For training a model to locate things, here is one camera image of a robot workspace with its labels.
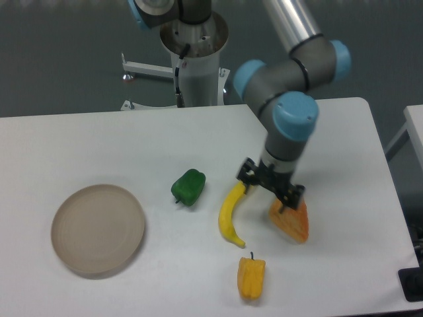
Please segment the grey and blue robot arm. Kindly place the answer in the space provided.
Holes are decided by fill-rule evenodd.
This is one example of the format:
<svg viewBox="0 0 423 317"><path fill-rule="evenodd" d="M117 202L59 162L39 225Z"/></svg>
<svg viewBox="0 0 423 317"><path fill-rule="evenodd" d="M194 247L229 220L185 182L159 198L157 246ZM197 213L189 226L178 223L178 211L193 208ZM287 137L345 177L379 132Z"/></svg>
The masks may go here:
<svg viewBox="0 0 423 317"><path fill-rule="evenodd" d="M229 29L210 1L130 1L140 28L159 28L172 59L176 106L214 106L222 100L219 55ZM312 88L343 79L351 69L348 48L327 40L302 1L265 1L264 7L289 57L276 65L253 59L233 76L233 88L267 131L259 162L247 159L238 174L246 186L273 192L296 209L305 188L291 177L319 115Z"/></svg>

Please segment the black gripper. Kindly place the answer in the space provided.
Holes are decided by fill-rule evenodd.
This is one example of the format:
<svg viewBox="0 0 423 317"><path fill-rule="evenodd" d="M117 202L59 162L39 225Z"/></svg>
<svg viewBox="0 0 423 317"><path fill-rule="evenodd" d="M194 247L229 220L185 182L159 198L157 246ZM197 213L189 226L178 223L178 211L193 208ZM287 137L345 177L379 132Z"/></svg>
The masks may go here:
<svg viewBox="0 0 423 317"><path fill-rule="evenodd" d="M305 193L305 186L291 184L296 165L296 160L280 160L272 155L261 155L258 166L251 158L246 158L238 171L237 179L243 183L245 195L253 186L261 185L276 194L282 203L280 212L286 209L296 210Z"/></svg>

